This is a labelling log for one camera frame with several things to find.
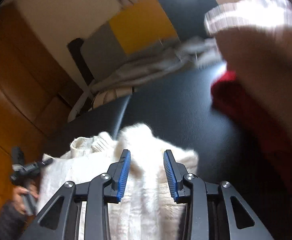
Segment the dark sleeved left forearm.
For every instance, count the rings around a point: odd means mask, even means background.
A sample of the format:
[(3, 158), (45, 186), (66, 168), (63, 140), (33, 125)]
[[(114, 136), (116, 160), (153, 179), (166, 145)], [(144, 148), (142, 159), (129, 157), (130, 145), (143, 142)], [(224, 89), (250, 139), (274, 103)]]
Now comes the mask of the dark sleeved left forearm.
[(0, 239), (19, 239), (26, 220), (27, 216), (18, 212), (11, 201), (4, 204), (0, 212)]

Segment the left hand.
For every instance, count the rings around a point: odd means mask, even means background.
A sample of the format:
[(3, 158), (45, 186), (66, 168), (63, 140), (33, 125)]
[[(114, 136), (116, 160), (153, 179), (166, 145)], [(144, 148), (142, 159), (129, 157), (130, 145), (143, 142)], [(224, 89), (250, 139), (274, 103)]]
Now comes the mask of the left hand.
[(15, 186), (12, 193), (12, 204), (18, 213), (22, 215), (28, 215), (28, 210), (26, 207), (25, 196), (32, 195), (35, 201), (38, 200), (39, 194), (35, 182), (30, 180), (26, 187)]

